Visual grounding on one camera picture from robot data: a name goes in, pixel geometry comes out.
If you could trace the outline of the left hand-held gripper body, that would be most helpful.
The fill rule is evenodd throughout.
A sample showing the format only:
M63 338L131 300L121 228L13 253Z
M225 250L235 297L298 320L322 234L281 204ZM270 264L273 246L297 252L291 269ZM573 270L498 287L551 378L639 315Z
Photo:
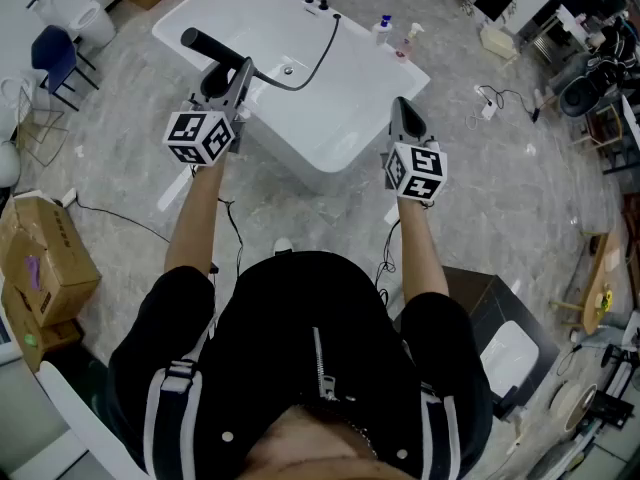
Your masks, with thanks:
M184 100L169 118L162 143L182 163L212 167L227 153L237 153L246 121L239 115L244 97Z

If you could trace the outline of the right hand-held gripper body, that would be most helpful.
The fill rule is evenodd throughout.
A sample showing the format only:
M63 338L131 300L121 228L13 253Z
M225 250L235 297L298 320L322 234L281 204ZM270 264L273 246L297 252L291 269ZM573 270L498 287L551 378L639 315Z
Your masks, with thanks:
M447 154L433 135L422 142L391 136L382 155L385 188L398 198L431 205L448 179Z

